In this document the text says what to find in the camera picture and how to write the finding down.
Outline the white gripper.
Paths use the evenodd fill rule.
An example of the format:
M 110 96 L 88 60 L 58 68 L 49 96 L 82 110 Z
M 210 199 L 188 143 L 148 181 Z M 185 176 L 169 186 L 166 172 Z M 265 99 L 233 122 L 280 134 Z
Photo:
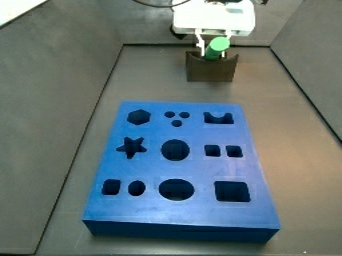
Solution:
M 177 34 L 194 34 L 200 56 L 205 56 L 201 35 L 224 35 L 224 50 L 230 36 L 248 36 L 255 28 L 250 0 L 189 0 L 173 7 L 172 28 Z

